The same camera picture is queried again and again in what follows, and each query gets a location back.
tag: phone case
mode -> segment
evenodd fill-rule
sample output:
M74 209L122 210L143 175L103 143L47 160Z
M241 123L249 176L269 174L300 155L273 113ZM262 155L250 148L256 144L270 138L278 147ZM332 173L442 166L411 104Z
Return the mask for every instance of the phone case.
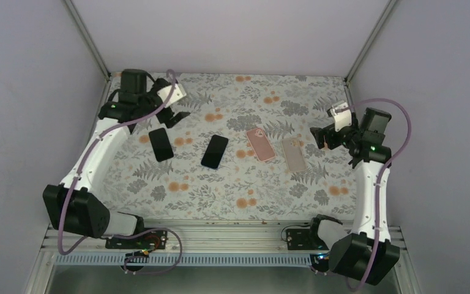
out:
M256 129L247 131L246 136L258 160L267 161L275 158L275 149L273 149L273 146L269 143L269 139L266 137L264 130L257 127Z
M291 173L301 172L307 169L304 154L300 147L300 141L297 138L282 140L282 149L284 151L287 168Z

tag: black mount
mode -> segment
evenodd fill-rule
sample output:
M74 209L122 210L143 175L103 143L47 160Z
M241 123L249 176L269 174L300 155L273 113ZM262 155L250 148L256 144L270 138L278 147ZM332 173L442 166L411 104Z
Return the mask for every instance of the black mount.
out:
M114 90L107 103L101 107L98 117L117 119L119 123L142 118L163 104L163 99L157 92L167 86L170 82L164 78L154 81L150 91L147 91L147 77L152 77L144 70L125 69L121 75L120 88ZM113 102L114 95L118 93L118 101ZM180 120L187 117L189 112L179 112L174 115L170 107L165 107L156 117L159 123L165 124L168 129L175 126ZM129 126L130 132L134 131L135 124Z
M336 132L334 124L324 128L312 127L310 131L315 137L319 149L323 148L325 144L330 150L339 146L348 149L352 156L352 160L349 162L352 164L352 168L355 168L361 161L385 164L392 157L390 148L382 145L386 125L391 119L392 115L387 112L367 108L359 126L356 114L352 113L352 124L342 127L339 132ZM323 220L334 221L327 216L320 218L319 215L313 218L310 226L313 239L318 237L318 227ZM330 249L329 269L343 276L361 280L371 256L369 246L372 246L373 242L373 236L367 236L365 233L359 235L350 233L338 240ZM367 283L377 285L399 258L399 247L392 245L389 240L379 242ZM313 263L313 266L316 268L319 265Z
M59 229L60 214L68 188L63 184L47 185L42 193L51 224ZM87 188L74 190L65 214L64 231L99 238L107 230L110 212Z
M333 150L341 145L349 150L352 156L352 168L355 168L360 161L386 163L392 157L390 148L382 145L384 141L384 130L387 123L392 119L390 113L367 108L361 125L358 126L356 114L352 113L352 124L342 127L336 132L334 124L327 127L312 127L311 134L315 137L318 148L327 146Z

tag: floral tablecloth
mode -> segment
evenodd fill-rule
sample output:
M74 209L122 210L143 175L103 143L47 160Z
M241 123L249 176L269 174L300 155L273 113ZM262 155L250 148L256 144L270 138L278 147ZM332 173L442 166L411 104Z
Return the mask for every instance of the floral tablecloth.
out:
M114 74L110 91L120 79ZM148 132L162 126L156 118L138 124L97 195L109 209L154 219L307 220L318 213L353 219L350 157L343 148L318 149L309 132L330 124L327 107L346 100L341 78L183 73L177 79L188 97L172 109L192 114L167 130L175 156L158 163ZM255 127L266 131L275 159L256 159L245 136ZM200 164L214 134L229 138L218 170ZM291 137L300 141L306 171L287 170L280 142Z

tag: gray wall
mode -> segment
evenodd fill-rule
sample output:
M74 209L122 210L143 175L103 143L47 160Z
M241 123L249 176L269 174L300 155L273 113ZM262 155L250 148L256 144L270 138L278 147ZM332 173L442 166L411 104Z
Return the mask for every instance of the gray wall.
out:
M104 86L60 0L0 1L0 293L22 293L42 191L78 158Z
M413 123L388 187L424 293L470 293L470 1L401 0L351 83L356 101L388 97ZM399 111L386 143L397 149Z
M111 71L343 77L388 0L74 3Z

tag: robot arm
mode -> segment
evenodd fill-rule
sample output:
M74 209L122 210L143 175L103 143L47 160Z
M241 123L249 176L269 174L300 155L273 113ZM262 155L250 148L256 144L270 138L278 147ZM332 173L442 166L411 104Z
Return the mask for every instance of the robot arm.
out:
M152 88L147 92L147 76L149 74L142 70L127 69L122 72L121 87L109 97L109 101L100 109L99 120L91 140L75 166L59 185L47 185L45 188L43 199L54 228L59 228L63 202L73 179L78 177L67 208L65 232L100 238L111 235L132 235L137 228L143 229L143 224L140 224L142 219L129 214L111 212L94 195L100 191L103 178L114 159L114 155L133 132L135 125L112 130L103 138L99 135L110 127L142 118L153 112L161 106L163 99L170 92L170 83L162 78L154 80ZM113 101L116 93L118 100ZM174 116L170 109L171 104L185 96L186 93L182 86L176 84L170 101L157 114L160 123L164 123L170 128L189 115L189 113L178 113ZM80 163L85 157L86 160L81 167Z
M327 113L334 118L334 123L323 129L314 127L310 130L318 148L325 144L329 149L344 146L352 156L350 164L355 169L358 192L354 223L349 234L331 217L319 215L312 224L319 224L317 237L330 249L330 270L357 280L361 280L365 274L371 257L369 246L374 243L378 231L378 251L366 280L368 284L377 285L400 256L399 247L390 243L386 219L389 167L382 174L379 197L376 197L376 182L381 169L392 157L390 148L382 145L384 130L392 117L384 111L367 108L361 125L358 126L356 114L347 108L346 102L333 105Z

